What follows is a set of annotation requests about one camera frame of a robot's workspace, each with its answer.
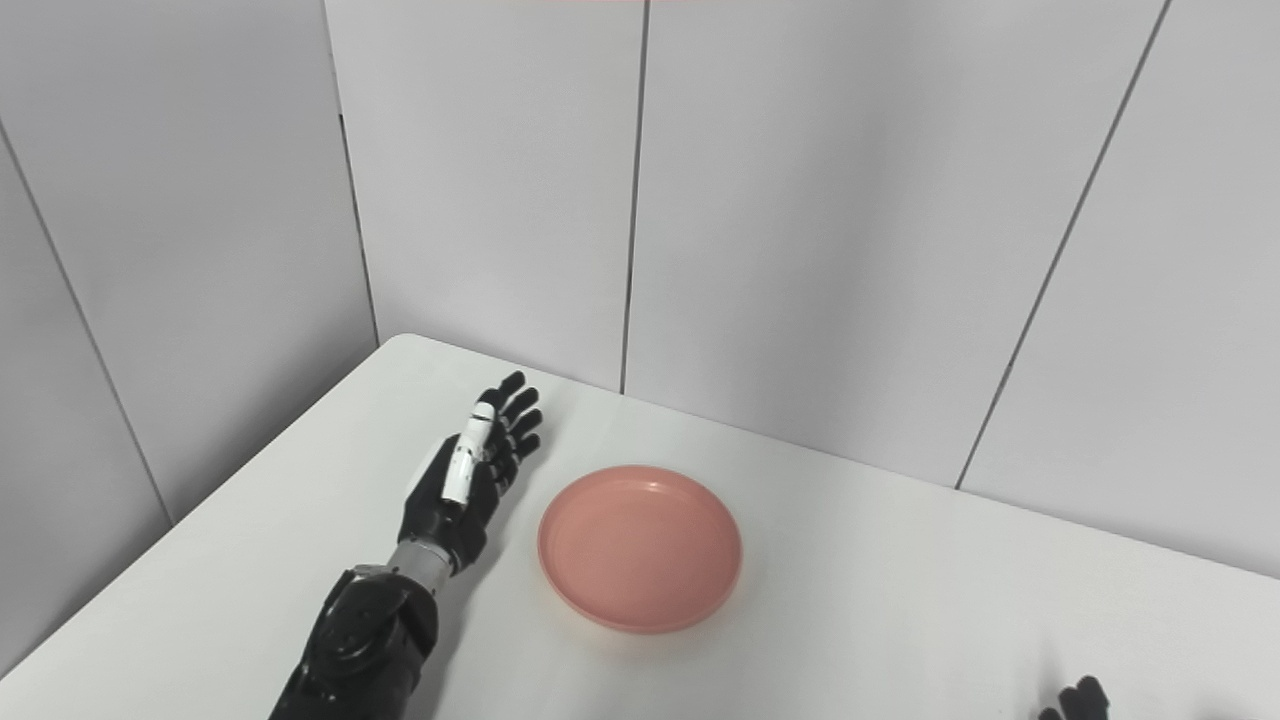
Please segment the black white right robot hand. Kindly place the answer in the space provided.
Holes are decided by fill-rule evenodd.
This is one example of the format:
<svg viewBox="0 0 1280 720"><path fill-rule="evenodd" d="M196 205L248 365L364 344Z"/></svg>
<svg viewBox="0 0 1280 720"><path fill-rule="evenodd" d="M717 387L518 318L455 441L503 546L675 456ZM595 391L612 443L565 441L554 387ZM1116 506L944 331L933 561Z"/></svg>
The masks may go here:
<svg viewBox="0 0 1280 720"><path fill-rule="evenodd" d="M1038 720L1107 720L1110 702L1096 676L1085 675L1059 692L1055 706L1042 708Z"/></svg>

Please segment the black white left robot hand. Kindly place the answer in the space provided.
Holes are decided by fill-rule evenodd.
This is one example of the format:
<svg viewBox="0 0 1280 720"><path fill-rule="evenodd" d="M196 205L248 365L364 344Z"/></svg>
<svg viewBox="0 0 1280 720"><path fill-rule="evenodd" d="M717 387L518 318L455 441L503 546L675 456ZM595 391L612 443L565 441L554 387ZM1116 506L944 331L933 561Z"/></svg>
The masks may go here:
<svg viewBox="0 0 1280 720"><path fill-rule="evenodd" d="M481 392L463 429L421 465L404 501L401 544L442 551L453 575L476 562L502 497L540 447L538 401L522 372Z"/></svg>

